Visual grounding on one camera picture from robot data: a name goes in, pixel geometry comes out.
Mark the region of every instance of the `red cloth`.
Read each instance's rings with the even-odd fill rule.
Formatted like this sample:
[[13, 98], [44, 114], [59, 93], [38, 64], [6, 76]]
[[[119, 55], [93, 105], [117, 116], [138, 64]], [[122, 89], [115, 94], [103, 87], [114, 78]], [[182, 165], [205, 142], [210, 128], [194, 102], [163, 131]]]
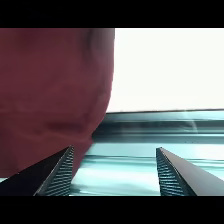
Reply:
[[114, 29], [0, 29], [0, 177], [75, 146], [73, 174], [102, 121]]

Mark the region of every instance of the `red object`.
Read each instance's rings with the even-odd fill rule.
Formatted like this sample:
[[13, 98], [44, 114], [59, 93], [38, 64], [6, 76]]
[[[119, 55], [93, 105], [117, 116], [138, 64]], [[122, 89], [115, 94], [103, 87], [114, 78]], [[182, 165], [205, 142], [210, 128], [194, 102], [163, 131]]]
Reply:
[[0, 29], [0, 177], [75, 146], [73, 174], [110, 98], [114, 29]]

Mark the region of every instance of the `white wall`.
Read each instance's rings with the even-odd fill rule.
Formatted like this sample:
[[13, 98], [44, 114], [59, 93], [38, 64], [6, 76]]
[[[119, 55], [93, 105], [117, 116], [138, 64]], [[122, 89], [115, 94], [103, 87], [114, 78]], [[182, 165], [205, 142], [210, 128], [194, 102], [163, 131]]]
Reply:
[[224, 29], [118, 28], [108, 112], [224, 108]]

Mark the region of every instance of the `white background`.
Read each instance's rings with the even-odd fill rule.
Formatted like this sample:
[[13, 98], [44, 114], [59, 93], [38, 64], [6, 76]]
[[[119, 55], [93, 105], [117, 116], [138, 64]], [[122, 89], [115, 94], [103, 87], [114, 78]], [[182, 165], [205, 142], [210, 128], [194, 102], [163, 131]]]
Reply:
[[107, 112], [224, 108], [224, 29], [118, 28]]

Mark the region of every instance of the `maroon fabric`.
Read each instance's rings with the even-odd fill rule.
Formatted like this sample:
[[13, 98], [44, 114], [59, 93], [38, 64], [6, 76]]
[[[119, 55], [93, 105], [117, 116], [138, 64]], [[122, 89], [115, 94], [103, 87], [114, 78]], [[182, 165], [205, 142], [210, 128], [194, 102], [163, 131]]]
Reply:
[[73, 174], [102, 121], [114, 29], [0, 29], [0, 177], [75, 146]]

